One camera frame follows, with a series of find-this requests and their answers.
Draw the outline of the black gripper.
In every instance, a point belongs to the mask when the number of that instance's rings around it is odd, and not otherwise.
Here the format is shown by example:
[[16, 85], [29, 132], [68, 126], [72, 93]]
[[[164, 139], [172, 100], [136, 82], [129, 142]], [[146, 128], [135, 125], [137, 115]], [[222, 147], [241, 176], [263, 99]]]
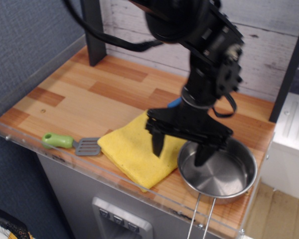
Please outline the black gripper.
[[197, 109], [182, 101], [174, 108], [149, 109], [146, 129], [152, 135], [152, 150], [159, 157], [166, 135], [198, 144], [194, 165], [202, 166], [226, 145], [233, 131], [214, 120], [207, 109]]

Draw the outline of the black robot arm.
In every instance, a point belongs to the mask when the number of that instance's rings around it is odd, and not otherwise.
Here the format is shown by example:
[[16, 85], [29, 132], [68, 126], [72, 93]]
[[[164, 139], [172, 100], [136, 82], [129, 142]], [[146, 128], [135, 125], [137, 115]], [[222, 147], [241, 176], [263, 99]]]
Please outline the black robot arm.
[[230, 93], [242, 81], [242, 34], [220, 12], [218, 0], [137, 0], [135, 5], [157, 40], [190, 51], [190, 74], [179, 103], [148, 110], [153, 152], [160, 155], [166, 135], [187, 139], [198, 144], [195, 165], [202, 166], [233, 133], [208, 112], [222, 97], [234, 102]]

